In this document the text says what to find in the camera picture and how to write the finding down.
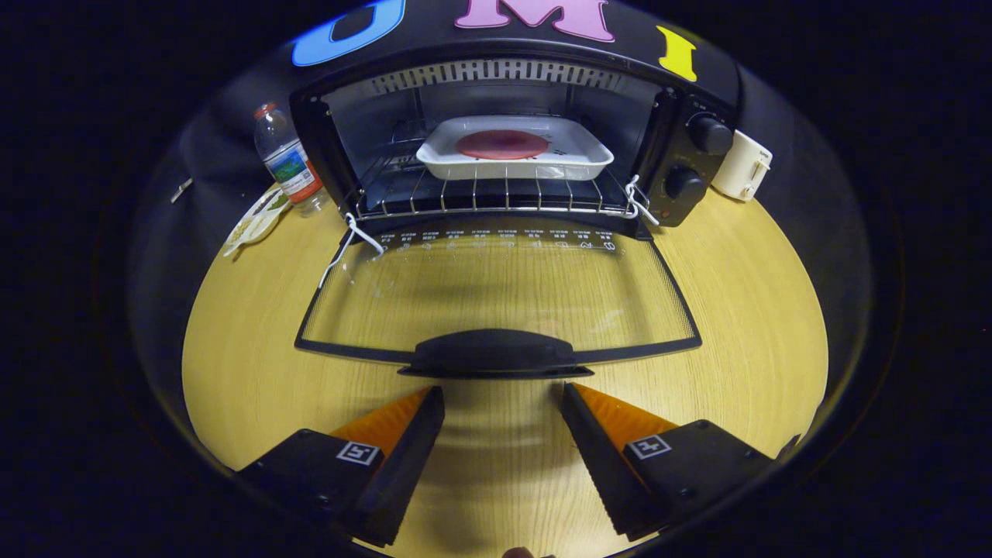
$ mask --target oven vent grille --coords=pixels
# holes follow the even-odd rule
[[[476,81],[481,79],[527,79],[554,83],[570,83],[615,91],[623,76],[611,71],[526,59],[468,60],[432,64],[394,71],[368,79],[364,92],[382,95],[438,83]]]

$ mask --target oven control knob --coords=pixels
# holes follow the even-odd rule
[[[693,118],[688,125],[688,137],[699,151],[709,155],[725,155],[734,143],[734,133],[716,118]]]
[[[672,200],[695,204],[706,194],[706,181],[693,169],[675,169],[665,180],[665,194]]]

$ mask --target white plate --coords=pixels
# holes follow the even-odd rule
[[[274,207],[279,203],[282,204],[277,208]],[[275,227],[279,215],[292,206],[293,204],[278,188],[266,192],[245,212],[227,235],[223,245],[224,257],[234,253],[242,244],[258,242],[268,236]]]
[[[519,130],[548,140],[536,157],[512,161],[476,159],[458,153],[459,139],[483,130]],[[443,121],[417,150],[417,159],[442,180],[592,180],[613,154],[580,124],[554,116],[462,116]]]

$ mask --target round red patty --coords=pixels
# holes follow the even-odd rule
[[[527,159],[548,151],[548,140],[520,130],[484,130],[454,144],[458,153],[479,159]]]

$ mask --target white string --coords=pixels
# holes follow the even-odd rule
[[[637,217],[639,214],[642,214],[644,217],[647,218],[647,220],[651,222],[651,224],[654,225],[661,224],[655,218],[655,216],[648,211],[647,208],[642,206],[640,202],[634,199],[634,194],[637,188],[637,181],[640,179],[641,179],[640,175],[634,175],[634,177],[630,179],[630,182],[627,184],[627,186],[624,187],[624,192],[627,194],[627,201],[630,202],[631,206],[633,206],[633,210],[629,213],[624,213],[623,216],[632,219]]]
[[[376,251],[379,252],[380,256],[383,254],[383,252],[386,251],[386,248],[383,248],[382,244],[376,242],[375,239],[369,236],[368,234],[366,234],[364,230],[358,228],[358,222],[355,221],[354,215],[352,215],[351,213],[345,213],[344,221],[348,223],[348,228],[351,229],[351,232],[348,233],[347,239],[344,240],[344,244],[341,246],[340,251],[337,252],[337,257],[335,257],[329,264],[327,264],[327,269],[323,270],[323,276],[320,277],[320,282],[317,283],[316,286],[317,290],[323,288],[324,282],[327,281],[327,275],[330,274],[330,269],[335,265],[337,265],[337,262],[340,261],[341,257],[344,256],[344,252],[345,250],[348,249],[348,245],[351,244],[351,239],[355,237],[356,232],[358,233],[359,236],[364,238],[369,244],[372,244],[372,246],[376,249]]]

